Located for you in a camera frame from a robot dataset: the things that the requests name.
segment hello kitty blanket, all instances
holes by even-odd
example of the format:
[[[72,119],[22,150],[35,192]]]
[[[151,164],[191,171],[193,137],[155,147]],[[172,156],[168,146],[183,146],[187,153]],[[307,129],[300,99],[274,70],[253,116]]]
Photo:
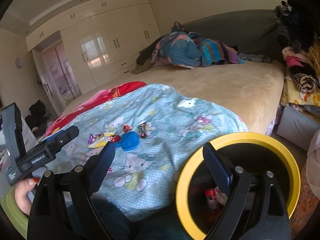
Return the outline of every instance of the hello kitty blanket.
[[[206,142],[247,126],[232,111],[198,98],[186,98],[170,86],[150,84],[80,114],[62,129],[75,125],[80,134],[47,167],[55,173],[85,164],[101,148],[88,148],[89,135],[120,134],[124,124],[146,138],[130,151],[116,148],[116,156],[99,192],[131,221],[147,217],[174,199],[176,183],[186,161]]]

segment trash bin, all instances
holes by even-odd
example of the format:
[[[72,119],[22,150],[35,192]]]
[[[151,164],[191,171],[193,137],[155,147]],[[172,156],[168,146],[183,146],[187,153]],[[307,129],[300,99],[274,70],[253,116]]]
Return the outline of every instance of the trash bin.
[[[211,141],[220,155],[227,156],[235,166],[247,172],[264,174],[272,171],[287,202],[291,217],[300,194],[298,165],[289,152],[277,140],[259,133],[239,132],[221,136]],[[202,147],[183,168],[176,192],[178,215],[186,231],[202,240],[213,223],[207,220],[208,206],[205,191],[216,186],[202,156]]]

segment red blanket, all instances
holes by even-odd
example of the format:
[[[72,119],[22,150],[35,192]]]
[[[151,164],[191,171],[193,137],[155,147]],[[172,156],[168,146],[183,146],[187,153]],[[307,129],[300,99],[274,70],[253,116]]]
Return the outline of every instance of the red blanket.
[[[54,123],[47,129],[45,135],[49,136],[53,133],[59,131],[62,127],[70,123],[74,118],[78,115],[101,105],[113,98],[118,98],[124,96],[130,92],[133,92],[139,88],[147,85],[145,82],[130,82],[117,87],[114,87],[110,90],[100,90],[89,100],[85,101],[81,105],[79,105],[71,114],[59,117]]]

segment hand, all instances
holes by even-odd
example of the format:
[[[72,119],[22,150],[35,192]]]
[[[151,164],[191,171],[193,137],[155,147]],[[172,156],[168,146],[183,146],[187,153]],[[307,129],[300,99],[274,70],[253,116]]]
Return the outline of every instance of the hand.
[[[31,202],[27,196],[27,193],[36,186],[40,181],[39,178],[24,179],[17,183],[14,198],[20,210],[26,215],[30,215]]]

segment yellow bucket rim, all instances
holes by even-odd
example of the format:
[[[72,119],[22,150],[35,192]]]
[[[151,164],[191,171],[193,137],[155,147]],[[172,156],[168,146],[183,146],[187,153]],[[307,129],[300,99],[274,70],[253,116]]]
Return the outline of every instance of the yellow bucket rim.
[[[212,140],[210,143],[216,150],[236,143],[253,143],[264,146],[277,154],[283,161],[289,174],[290,190],[287,211],[289,218],[292,216],[300,195],[300,172],[291,152],[283,144],[269,136],[253,132],[238,132],[223,135]],[[202,148],[203,147],[197,150],[184,166],[176,192],[178,216],[185,230],[195,240],[203,240],[206,235],[198,228],[192,219],[188,206],[188,190],[193,174],[203,161]]]

